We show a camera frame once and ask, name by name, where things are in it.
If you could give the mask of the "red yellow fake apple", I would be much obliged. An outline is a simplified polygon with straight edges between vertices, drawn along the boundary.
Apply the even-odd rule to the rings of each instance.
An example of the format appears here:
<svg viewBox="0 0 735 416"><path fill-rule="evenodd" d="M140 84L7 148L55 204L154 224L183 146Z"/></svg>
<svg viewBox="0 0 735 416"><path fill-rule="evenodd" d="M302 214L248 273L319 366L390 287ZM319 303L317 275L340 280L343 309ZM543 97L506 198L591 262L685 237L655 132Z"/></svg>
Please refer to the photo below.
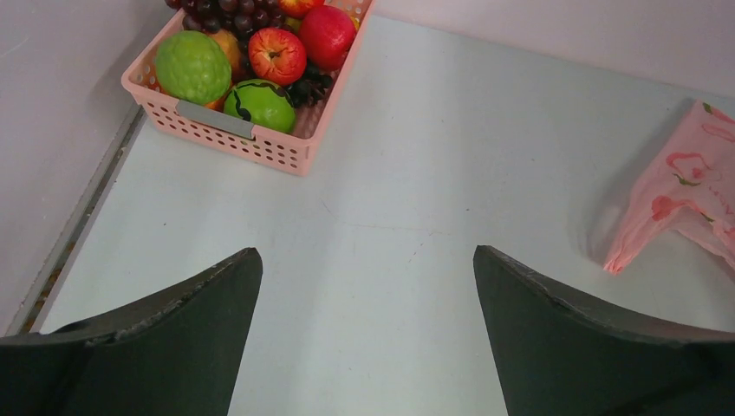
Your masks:
<svg viewBox="0 0 735 416"><path fill-rule="evenodd" d="M248 57L253 73L280 86L298 81L307 66L307 54L301 40L278 28L258 30L248 41Z"/></svg>

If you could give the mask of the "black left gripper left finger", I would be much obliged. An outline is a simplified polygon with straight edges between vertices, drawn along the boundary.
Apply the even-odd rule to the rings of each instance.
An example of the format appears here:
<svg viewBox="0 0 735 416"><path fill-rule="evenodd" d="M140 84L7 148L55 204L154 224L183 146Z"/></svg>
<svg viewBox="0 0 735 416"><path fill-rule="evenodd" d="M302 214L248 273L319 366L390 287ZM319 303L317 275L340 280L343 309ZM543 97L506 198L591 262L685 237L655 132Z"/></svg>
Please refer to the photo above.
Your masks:
<svg viewBox="0 0 735 416"><path fill-rule="evenodd" d="M107 313L4 337L2 414L227 414L262 276L246 248Z"/></svg>

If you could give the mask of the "pink printed plastic bag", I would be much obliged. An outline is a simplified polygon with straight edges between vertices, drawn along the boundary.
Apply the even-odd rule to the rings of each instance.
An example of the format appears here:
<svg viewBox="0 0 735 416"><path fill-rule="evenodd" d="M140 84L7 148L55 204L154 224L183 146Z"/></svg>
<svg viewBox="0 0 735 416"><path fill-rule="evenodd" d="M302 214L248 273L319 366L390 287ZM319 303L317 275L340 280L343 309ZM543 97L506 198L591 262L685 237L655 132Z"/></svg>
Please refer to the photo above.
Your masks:
<svg viewBox="0 0 735 416"><path fill-rule="evenodd" d="M636 180L603 268L622 272L664 231L734 265L734 120L703 101Z"/></svg>

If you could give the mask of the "green striped fake watermelon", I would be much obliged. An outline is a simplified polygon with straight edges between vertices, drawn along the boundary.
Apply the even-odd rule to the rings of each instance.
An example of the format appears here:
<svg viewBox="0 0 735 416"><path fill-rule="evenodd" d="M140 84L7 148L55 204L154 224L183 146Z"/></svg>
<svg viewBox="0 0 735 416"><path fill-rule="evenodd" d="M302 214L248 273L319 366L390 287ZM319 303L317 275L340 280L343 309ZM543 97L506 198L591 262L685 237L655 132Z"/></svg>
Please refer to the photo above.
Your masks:
<svg viewBox="0 0 735 416"><path fill-rule="evenodd" d="M223 112L280 133L291 133L296 126L296 110L286 89L264 79L236 84L225 98Z"/></svg>

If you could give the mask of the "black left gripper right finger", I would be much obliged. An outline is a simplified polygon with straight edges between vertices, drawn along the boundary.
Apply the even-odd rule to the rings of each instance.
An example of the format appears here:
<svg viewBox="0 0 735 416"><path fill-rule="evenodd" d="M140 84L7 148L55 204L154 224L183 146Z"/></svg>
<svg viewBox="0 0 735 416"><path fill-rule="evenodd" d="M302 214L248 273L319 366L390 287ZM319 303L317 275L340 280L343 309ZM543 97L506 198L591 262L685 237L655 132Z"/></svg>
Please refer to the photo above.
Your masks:
<svg viewBox="0 0 735 416"><path fill-rule="evenodd" d="M733 333L625 309L491 246L473 267L508 414L733 414Z"/></svg>

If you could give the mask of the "green bumpy fake fruit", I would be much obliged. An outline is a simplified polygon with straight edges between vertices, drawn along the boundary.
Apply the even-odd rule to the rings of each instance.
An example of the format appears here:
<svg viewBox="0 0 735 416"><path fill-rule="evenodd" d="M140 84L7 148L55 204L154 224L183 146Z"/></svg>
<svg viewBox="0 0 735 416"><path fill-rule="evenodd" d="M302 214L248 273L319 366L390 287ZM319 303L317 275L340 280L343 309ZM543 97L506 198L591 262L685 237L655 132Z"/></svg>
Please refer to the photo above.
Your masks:
<svg viewBox="0 0 735 416"><path fill-rule="evenodd" d="M156 76L170 96L204 106L219 100L231 85L231 64L209 36L182 30L167 37L154 57Z"/></svg>

